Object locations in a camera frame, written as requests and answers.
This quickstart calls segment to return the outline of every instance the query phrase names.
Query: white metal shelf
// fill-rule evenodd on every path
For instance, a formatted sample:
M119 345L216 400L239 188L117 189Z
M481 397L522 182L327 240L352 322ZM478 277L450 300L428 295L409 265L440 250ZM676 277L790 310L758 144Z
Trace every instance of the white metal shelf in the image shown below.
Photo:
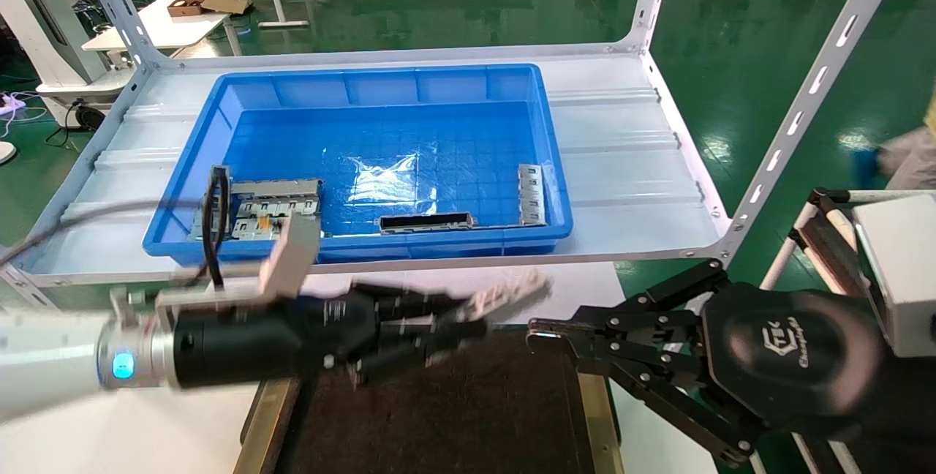
M722 205L718 195L700 189L712 186L709 174L704 168L693 170L693 165L701 165L698 152L676 137L685 129L677 132L671 126L674 121L666 118L662 95L668 93L653 88L644 59L596 45L569 48L576 52L540 59L485 56L473 50L469 58L452 51L431 61L351 64L537 64L551 103L575 217L571 237L555 253L328 264L315 266L313 273L676 257L683 250L716 243L728 218L713 213ZM324 67L332 64L284 69ZM264 69L268 67L238 68ZM115 131L110 141L92 144L99 148L90 153L93 167L86 177L72 181L77 194L67 202L64 215L119 202L158 200L208 92L226 71L230 70L155 72L123 120L111 123ZM141 246L152 216L151 211L121 214L68 231L27 258L23 270L38 285L165 280L176 273L176 264L167 257L149 257Z
M571 237L538 257L397 260L313 266L384 271L736 254L763 202L880 0L848 0L765 154L735 217L712 178L651 54L662 0L637 0L631 31L611 44L368 51L171 60L153 48L131 0L101 0L138 63L105 123L33 232L84 208L159 198L215 78L227 72L446 64L539 65L573 204ZM163 280L177 270L143 253L151 213L70 231L0 271L27 301L36 285Z

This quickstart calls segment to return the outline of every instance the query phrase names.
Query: blue indicator light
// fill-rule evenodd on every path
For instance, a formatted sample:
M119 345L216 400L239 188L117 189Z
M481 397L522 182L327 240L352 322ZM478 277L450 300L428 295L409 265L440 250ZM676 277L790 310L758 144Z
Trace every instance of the blue indicator light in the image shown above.
M113 364L110 365L110 371L113 372L114 377L119 378L119 380L128 380L128 378L133 377L133 354L118 353L114 355L114 361Z

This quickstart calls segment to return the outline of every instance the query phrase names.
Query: blue plastic bin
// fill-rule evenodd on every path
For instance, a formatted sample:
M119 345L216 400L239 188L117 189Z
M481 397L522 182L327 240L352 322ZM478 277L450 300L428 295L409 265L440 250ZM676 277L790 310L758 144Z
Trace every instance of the blue plastic bin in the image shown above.
M519 224L518 166L543 167L547 225ZM166 200L200 200L211 165L234 181L321 178L319 262L551 252L572 231L543 79L532 64L227 74L218 78ZM467 211L474 230L381 235L377 220ZM161 208L150 255L202 260L196 211ZM225 241L223 261L272 241Z

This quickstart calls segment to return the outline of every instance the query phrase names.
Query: green epoxy floor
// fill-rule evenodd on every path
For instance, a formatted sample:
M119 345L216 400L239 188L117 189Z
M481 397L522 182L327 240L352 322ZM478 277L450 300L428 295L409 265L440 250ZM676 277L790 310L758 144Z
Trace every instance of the green epoxy floor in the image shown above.
M245 54L578 43L625 35L635 0L286 1L288 20L311 26L260 31L271 0L237 20ZM728 208L738 204L790 101L845 0L664 0L652 54L703 148ZM936 75L936 0L885 0L731 267L759 282L817 185L851 185L850 150L920 124ZM230 55L223 33L193 48ZM30 73L28 65L10 72ZM18 85L3 84L0 90ZM24 237L86 142L51 148L53 124L14 127L20 154L0 167L0 244ZM627 293L669 277L684 260L621 262ZM796 258L781 288L820 287ZM98 290L81 290L81 294ZM0 297L10 290L0 288ZM769 464L795 455L789 440L762 447ZM785 464L782 471L803 471Z

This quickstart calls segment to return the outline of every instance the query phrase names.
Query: power strip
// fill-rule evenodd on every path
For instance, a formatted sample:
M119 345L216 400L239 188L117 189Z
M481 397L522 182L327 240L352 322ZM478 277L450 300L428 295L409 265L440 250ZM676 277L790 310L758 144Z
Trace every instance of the power strip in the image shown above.
M13 114L13 112L20 110L20 108L23 108L26 106L26 102L20 101L19 99L14 99L13 97L10 97L9 95L3 95L3 97L0 97L0 98L3 99L3 106L0 107L0 117Z

